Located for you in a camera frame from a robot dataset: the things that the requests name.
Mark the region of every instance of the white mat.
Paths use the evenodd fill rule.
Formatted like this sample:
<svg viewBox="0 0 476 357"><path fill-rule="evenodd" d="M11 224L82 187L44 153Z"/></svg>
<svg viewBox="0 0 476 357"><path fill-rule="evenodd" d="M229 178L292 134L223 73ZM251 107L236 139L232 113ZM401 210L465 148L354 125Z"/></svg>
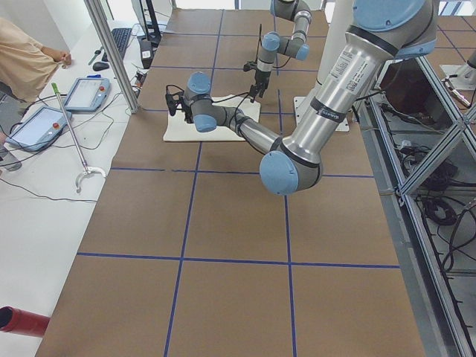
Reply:
<svg viewBox="0 0 476 357"><path fill-rule="evenodd" d="M216 97L213 100L218 101L228 97ZM238 106L242 101L242 97L236 97L226 100L222 103L217 103L217 106ZM260 119L261 105L258 102L252 103L248 98L239 106L245 115L249 116L256 122ZM232 130L224 126L218 126L212 132L197 132L195 124L185 123L185 114L177 110L174 117L168 114L167 130L164 134L164 141L244 141L245 139L239 137Z"/></svg>

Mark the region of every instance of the blue joint cap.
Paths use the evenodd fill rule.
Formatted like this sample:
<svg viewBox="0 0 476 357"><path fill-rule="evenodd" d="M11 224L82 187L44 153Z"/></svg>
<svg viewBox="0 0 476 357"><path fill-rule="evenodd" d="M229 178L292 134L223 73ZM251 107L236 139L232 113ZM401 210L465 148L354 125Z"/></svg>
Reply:
<svg viewBox="0 0 476 357"><path fill-rule="evenodd" d="M268 191L276 195L289 195L298 188L298 170L292 160L281 151L271 151L263 156L260 175Z"/></svg>
<svg viewBox="0 0 476 357"><path fill-rule="evenodd" d="M369 32L389 31L412 20L424 3L425 0L355 0L354 19Z"/></svg>
<svg viewBox="0 0 476 357"><path fill-rule="evenodd" d="M276 51L280 47L280 35L277 32L268 32L261 43L262 47L267 51Z"/></svg>
<svg viewBox="0 0 476 357"><path fill-rule="evenodd" d="M187 87L193 93L207 94L211 90L211 81L208 75L203 72L195 72L190 76L187 82Z"/></svg>
<svg viewBox="0 0 476 357"><path fill-rule="evenodd" d="M309 54L309 46L304 44L300 47L299 51L296 53L296 59L300 61L304 61Z"/></svg>
<svg viewBox="0 0 476 357"><path fill-rule="evenodd" d="M211 115L198 114L193 117L197 132L212 132L216 129L216 119Z"/></svg>
<svg viewBox="0 0 476 357"><path fill-rule="evenodd" d="M436 44L437 41L434 39L433 41L422 43L421 45L401 48L399 53L396 54L395 60L405 60L407 58L425 56L434 50Z"/></svg>

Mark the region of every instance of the person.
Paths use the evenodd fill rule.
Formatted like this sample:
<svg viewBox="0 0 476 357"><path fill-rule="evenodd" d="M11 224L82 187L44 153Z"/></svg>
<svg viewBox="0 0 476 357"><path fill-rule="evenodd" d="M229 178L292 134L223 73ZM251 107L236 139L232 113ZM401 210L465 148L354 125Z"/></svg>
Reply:
<svg viewBox="0 0 476 357"><path fill-rule="evenodd" d="M17 99L34 102L60 64L71 64L69 52L44 46L0 17L0 82Z"/></svg>

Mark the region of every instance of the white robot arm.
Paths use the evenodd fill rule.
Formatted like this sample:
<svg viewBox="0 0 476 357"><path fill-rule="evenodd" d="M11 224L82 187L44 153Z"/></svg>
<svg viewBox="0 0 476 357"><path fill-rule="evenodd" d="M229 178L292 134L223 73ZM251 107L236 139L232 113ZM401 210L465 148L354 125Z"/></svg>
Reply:
<svg viewBox="0 0 476 357"><path fill-rule="evenodd" d="M299 8L301 3L273 0L271 11ZM438 3L355 0L354 22L345 34L347 45L290 136L281 138L237 108L213 106L210 79L202 72L192 74L187 88L179 95L181 110L200 132L211 131L217 125L227 126L261 151L264 157L260 176L272 193L289 195L310 188L323 173L322 148L383 63L393 58L422 56L433 50ZM173 100L170 93L167 95L172 114Z"/></svg>

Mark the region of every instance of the red cylinder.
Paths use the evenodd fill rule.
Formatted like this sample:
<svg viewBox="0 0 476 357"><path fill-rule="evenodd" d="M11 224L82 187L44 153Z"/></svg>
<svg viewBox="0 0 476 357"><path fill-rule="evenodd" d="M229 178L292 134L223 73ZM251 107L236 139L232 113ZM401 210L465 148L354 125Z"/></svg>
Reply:
<svg viewBox="0 0 476 357"><path fill-rule="evenodd" d="M6 306L0 309L0 331L43 337L50 318Z"/></svg>

